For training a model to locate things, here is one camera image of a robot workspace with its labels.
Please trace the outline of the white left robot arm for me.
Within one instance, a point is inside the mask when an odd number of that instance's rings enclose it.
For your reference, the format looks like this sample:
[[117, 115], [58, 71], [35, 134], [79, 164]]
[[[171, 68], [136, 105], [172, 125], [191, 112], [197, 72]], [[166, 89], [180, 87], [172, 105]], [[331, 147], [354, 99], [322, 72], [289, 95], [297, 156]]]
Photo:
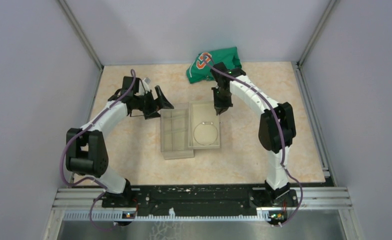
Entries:
[[62, 152], [62, 164], [70, 172], [92, 180], [106, 192], [114, 194], [114, 201], [122, 207], [134, 199], [128, 190], [130, 182], [109, 166], [106, 139], [124, 118], [131, 117], [133, 110], [141, 111], [144, 119], [159, 118], [162, 109], [173, 109], [157, 85], [150, 89], [148, 79], [141, 79], [131, 72], [123, 77], [122, 87], [108, 98], [104, 108], [80, 128], [67, 131], [66, 146]]

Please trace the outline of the clear acrylic box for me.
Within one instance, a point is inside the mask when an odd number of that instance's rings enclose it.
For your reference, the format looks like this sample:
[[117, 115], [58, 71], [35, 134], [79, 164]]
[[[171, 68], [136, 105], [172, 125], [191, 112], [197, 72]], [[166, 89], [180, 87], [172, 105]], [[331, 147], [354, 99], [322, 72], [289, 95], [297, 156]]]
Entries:
[[189, 146], [189, 103], [160, 111], [161, 154], [165, 160], [190, 159], [194, 150]]

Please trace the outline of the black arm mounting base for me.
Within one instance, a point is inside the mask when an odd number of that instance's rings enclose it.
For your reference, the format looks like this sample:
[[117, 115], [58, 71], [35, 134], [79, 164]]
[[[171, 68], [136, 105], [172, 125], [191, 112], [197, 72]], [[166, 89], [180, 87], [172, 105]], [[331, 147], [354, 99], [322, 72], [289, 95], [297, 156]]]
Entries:
[[137, 216], [167, 216], [173, 211], [179, 217], [254, 216], [257, 208], [279, 210], [296, 207], [295, 190], [275, 198], [265, 183], [134, 185], [124, 194], [106, 193], [105, 208], [136, 208]]

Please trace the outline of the beige four-compartment tray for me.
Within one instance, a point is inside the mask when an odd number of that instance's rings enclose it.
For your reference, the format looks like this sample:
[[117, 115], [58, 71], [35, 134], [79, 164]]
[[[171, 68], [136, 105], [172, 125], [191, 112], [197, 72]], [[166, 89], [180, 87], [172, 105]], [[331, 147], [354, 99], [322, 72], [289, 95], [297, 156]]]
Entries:
[[161, 152], [189, 150], [189, 113], [186, 108], [161, 110]]

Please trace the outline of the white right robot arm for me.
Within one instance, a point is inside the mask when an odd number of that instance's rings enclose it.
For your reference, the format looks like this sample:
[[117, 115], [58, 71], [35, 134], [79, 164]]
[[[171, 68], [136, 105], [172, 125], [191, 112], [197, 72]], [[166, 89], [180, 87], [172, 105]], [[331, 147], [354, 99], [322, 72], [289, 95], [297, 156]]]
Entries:
[[269, 189], [265, 199], [271, 206], [280, 205], [289, 188], [286, 169], [289, 150], [296, 136], [292, 105], [279, 103], [257, 87], [241, 68], [228, 69], [223, 62], [210, 67], [217, 83], [212, 89], [214, 109], [220, 115], [233, 106], [238, 97], [259, 117], [258, 139], [268, 153], [270, 164], [266, 178]]

